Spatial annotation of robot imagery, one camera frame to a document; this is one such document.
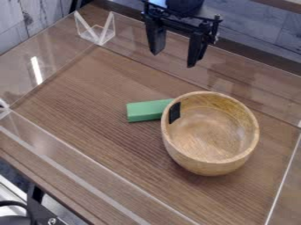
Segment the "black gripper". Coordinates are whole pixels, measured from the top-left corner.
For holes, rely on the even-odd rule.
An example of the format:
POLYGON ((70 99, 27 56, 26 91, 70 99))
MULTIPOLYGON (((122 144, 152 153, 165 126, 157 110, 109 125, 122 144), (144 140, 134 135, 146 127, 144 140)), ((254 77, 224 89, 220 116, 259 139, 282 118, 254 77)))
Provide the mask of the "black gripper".
POLYGON ((191 36, 188 67, 204 58, 209 44, 219 38, 223 17, 205 7, 205 0, 141 0, 141 13, 150 51, 157 55, 167 47, 168 31, 191 36))

